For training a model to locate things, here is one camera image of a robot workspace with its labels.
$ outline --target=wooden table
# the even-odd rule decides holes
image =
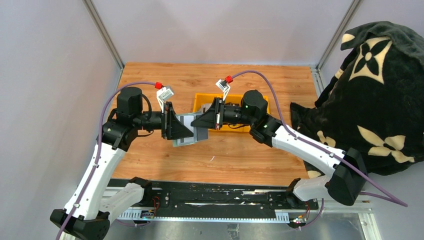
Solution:
[[[269,79],[287,123],[290,124],[290,102],[314,106],[317,96],[311,71],[309,67],[302,66],[129,62],[119,85],[135,81],[169,85],[175,92],[169,101],[176,113],[182,114],[193,111],[195,93],[220,93],[215,86],[218,79],[244,70],[259,71]],[[140,88],[152,102],[153,111],[159,111],[156,89],[150,85],[140,85]],[[269,97],[271,114],[278,116],[271,91],[256,74],[237,77],[231,83],[230,94],[244,94],[253,89]],[[113,177],[287,186],[293,179],[307,178],[308,175],[303,162],[297,157],[259,144],[249,133],[209,131],[206,141],[173,147],[171,141],[161,138],[160,131],[155,131],[149,137],[139,137],[132,142]]]

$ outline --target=wood grain surface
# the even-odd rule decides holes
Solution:
[[[314,106],[317,96],[311,71],[309,67],[302,66],[129,62],[119,86],[136,81],[169,85],[175,92],[169,101],[176,113],[182,114],[192,112],[195,93],[220,93],[215,86],[218,79],[244,70],[259,71],[269,79],[288,124],[290,102]],[[140,85],[140,88],[150,99],[153,111],[159,111],[156,89],[151,85]],[[271,115],[278,116],[271,91],[258,75],[247,73],[235,78],[230,94],[244,94],[253,89],[269,97]],[[249,133],[209,131],[206,141],[173,147],[171,141],[161,138],[160,131],[155,131],[149,137],[139,137],[132,142],[113,177],[287,186],[293,179],[307,178],[308,175],[303,162],[297,157],[259,144]]]

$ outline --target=beige flower pattern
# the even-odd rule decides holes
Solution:
[[[336,141],[329,136],[324,136],[323,131],[318,131],[316,135],[318,136],[319,141],[322,144],[326,144],[327,146],[333,147],[333,148],[336,146]]]
[[[396,160],[396,162],[400,164],[405,162],[415,162],[414,157],[405,156],[401,152],[405,145],[406,137],[404,135],[389,136],[382,140],[377,134],[368,129],[365,129],[361,126],[357,126],[357,128],[359,129],[359,132],[363,139],[365,139],[368,143],[374,145],[368,151],[369,156],[387,157],[391,154]]]

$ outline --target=white wall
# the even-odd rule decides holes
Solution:
[[[351,0],[94,0],[124,62],[317,64]]]
[[[405,25],[424,36],[424,1],[417,0],[363,0],[346,30],[376,21],[390,21]],[[340,50],[339,39],[327,62],[321,69],[324,87],[330,83],[351,49]]]
[[[424,36],[424,1],[416,0],[364,0],[347,29],[375,21],[391,21],[415,30]],[[339,69],[350,50],[340,51],[339,41],[327,63],[322,68],[325,84]],[[424,163],[417,163],[410,169],[391,176],[371,174],[390,193],[409,204],[408,208],[379,199],[371,199],[372,208],[383,240],[422,239],[424,211]],[[368,191],[379,193],[372,186]]]
[[[119,70],[82,1],[2,1],[0,235],[54,239]]]

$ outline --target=black cable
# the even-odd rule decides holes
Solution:
[[[241,129],[241,128],[247,127],[247,126],[249,126],[249,125],[243,124],[243,125],[241,125],[241,126],[237,126],[237,127],[231,127],[231,126],[235,126],[235,124],[228,123],[228,127],[229,127],[230,129]]]
[[[137,135],[137,137],[148,137],[148,136],[152,135],[154,132],[155,132],[155,130],[152,130],[151,132],[149,132],[149,134]]]
[[[142,98],[144,98],[144,100],[146,100],[147,102],[147,107],[148,107],[148,113],[147,113],[147,119],[146,121],[149,121],[150,118],[152,117],[152,105],[150,104],[149,99],[146,97],[146,95],[141,94]]]

